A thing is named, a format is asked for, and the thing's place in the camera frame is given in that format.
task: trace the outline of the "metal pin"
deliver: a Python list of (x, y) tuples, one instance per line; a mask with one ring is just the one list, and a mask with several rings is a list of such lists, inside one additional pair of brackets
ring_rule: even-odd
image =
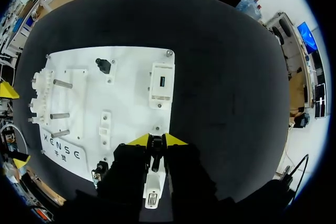
[(70, 134), (69, 130), (61, 131), (61, 132), (56, 132), (56, 133), (52, 133), (51, 134), (51, 138), (57, 138), (57, 137), (65, 136), (65, 135), (69, 135), (69, 134)]
[(173, 51), (172, 50), (167, 50), (166, 56), (170, 57), (171, 55), (173, 55)]
[(62, 119), (69, 117), (70, 117), (69, 113), (50, 114), (50, 119)]
[(53, 81), (53, 84), (55, 84), (57, 86), (64, 87), (64, 88), (72, 89), (72, 84), (71, 83), (67, 83), (67, 82), (64, 82), (64, 81), (57, 80), (57, 79), (55, 79)]

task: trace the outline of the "metal rod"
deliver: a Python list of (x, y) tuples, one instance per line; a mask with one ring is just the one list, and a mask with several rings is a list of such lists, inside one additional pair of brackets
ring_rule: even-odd
[(50, 119), (69, 118), (69, 113), (50, 114)]
[(67, 82), (64, 82), (64, 81), (57, 80), (57, 79), (55, 79), (53, 81), (53, 84), (55, 84), (57, 86), (64, 87), (64, 88), (72, 89), (72, 84), (71, 83), (67, 83)]
[(60, 132), (52, 133), (52, 134), (51, 134), (51, 138), (57, 138), (57, 137), (65, 136), (65, 135), (69, 135), (69, 134), (70, 134), (70, 131), (69, 131), (69, 130), (66, 130), (66, 131), (60, 131)]

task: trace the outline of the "black mat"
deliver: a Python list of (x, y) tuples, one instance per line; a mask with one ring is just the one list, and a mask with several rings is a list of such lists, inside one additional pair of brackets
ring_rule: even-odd
[(270, 32), (217, 0), (75, 0), (36, 24), (15, 80), (14, 122), (29, 144), (29, 165), (55, 192), (70, 199), (76, 189), (95, 189), (40, 153), (39, 128), (27, 122), (30, 80), (46, 54), (96, 46), (175, 51), (170, 133), (201, 150), (219, 199), (243, 199), (272, 179), (286, 141), (289, 86)]

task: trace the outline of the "usb port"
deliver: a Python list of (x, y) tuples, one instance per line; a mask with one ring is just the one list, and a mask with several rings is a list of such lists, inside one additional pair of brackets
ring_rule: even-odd
[(161, 78), (160, 78), (160, 87), (164, 87), (164, 79), (165, 79), (165, 77), (161, 76)]

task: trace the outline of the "white fixture plate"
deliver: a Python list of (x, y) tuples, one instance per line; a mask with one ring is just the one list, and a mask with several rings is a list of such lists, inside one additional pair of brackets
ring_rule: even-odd
[[(167, 57), (167, 50), (95, 47), (50, 54), (46, 69), (53, 70), (55, 79), (72, 83), (73, 88), (70, 95), (70, 89), (53, 86), (51, 113), (70, 113), (70, 118), (50, 120), (51, 125), (40, 125), (45, 155), (64, 169), (92, 181), (91, 170), (104, 159), (110, 166), (113, 151), (120, 143), (129, 143), (146, 133), (161, 135), (169, 132), (171, 104), (165, 104), (164, 110), (149, 106), (153, 64), (174, 66), (175, 63), (175, 55)], [(99, 70), (95, 63), (97, 58), (114, 61), (109, 75)], [(107, 120), (103, 120), (105, 113), (110, 115)], [(74, 126), (76, 122), (82, 127)], [(70, 128), (70, 134), (53, 139), (52, 145), (50, 134), (67, 130), (66, 127)], [(110, 131), (100, 135), (102, 127)], [(110, 141), (102, 144), (105, 137), (109, 137)]]

